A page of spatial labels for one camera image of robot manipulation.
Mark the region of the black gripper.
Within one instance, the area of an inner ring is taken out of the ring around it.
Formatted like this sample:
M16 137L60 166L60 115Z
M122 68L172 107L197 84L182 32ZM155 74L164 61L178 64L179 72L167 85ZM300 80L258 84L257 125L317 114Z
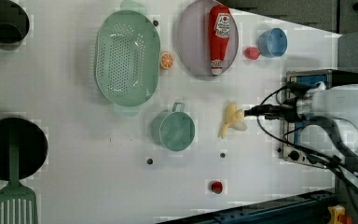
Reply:
M266 119L284 119L288 122L298 120L296 109L290 105L258 105L253 109L243 111L245 117L264 116Z

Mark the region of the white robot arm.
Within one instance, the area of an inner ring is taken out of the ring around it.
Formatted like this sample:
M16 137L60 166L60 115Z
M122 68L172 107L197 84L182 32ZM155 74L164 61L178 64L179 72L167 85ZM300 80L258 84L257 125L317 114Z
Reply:
M320 163L358 193L358 84L328 88L288 82L275 92L293 96L276 105L263 100L245 117L280 119L294 129L273 138Z

